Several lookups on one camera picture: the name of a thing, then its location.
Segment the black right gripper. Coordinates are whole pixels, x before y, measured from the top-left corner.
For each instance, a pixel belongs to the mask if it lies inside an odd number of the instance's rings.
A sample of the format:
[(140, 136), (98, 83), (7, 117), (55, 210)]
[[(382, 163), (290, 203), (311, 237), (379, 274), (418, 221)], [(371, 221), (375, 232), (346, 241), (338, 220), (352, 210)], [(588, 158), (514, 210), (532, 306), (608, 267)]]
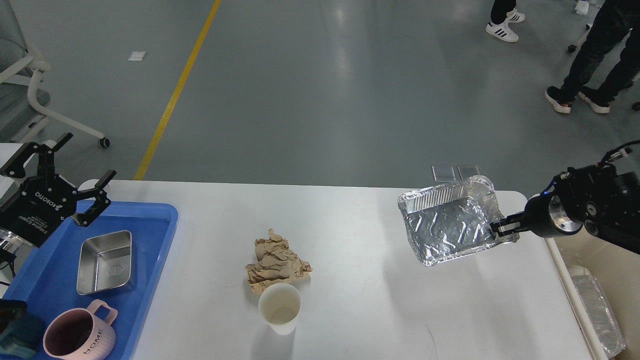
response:
[(544, 239), (578, 234), (583, 224), (570, 219), (560, 198), (555, 194), (540, 194), (530, 198), (523, 212), (490, 223), (498, 237), (532, 231)]

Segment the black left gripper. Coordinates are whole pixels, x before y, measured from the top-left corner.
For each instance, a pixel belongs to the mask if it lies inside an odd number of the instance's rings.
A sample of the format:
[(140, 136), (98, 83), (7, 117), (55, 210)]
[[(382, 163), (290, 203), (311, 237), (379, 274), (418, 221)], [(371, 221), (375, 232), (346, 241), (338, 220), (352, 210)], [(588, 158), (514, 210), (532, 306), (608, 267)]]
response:
[[(78, 190), (72, 183), (57, 173), (55, 153), (73, 138), (66, 132), (54, 145), (27, 142), (1, 167), (1, 175), (22, 182), (1, 207), (0, 227), (22, 239), (32, 248), (41, 248), (49, 237), (70, 217), (80, 227), (89, 227), (110, 206), (105, 187), (117, 172), (108, 170), (94, 187)], [(37, 169), (28, 177), (27, 163), (35, 157)], [(85, 212), (76, 212), (75, 201), (94, 199)]]

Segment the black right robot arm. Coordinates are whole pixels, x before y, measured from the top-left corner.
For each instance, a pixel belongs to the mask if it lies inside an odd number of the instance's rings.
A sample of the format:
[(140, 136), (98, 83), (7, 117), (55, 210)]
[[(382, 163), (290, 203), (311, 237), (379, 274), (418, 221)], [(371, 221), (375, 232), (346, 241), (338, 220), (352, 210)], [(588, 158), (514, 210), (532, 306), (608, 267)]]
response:
[(544, 239), (590, 235), (632, 253), (640, 252), (640, 185), (637, 173), (619, 174), (614, 162), (628, 157), (633, 140), (608, 152), (594, 165), (569, 167), (555, 175), (524, 210), (491, 223), (498, 236), (531, 231)]

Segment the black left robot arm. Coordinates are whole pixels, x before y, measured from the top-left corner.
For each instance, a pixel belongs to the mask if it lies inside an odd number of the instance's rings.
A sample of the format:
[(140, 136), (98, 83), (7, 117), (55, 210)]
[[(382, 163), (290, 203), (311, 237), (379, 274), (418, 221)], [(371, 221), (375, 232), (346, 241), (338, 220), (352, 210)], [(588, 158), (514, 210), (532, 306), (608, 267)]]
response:
[(0, 210), (0, 258), (13, 271), (17, 251), (41, 248), (62, 223), (73, 219), (88, 227), (110, 206), (105, 187), (116, 176), (108, 170), (90, 189), (78, 187), (55, 170), (55, 154), (73, 134), (65, 133), (55, 145), (24, 143), (1, 167), (1, 175), (17, 180), (17, 191)]

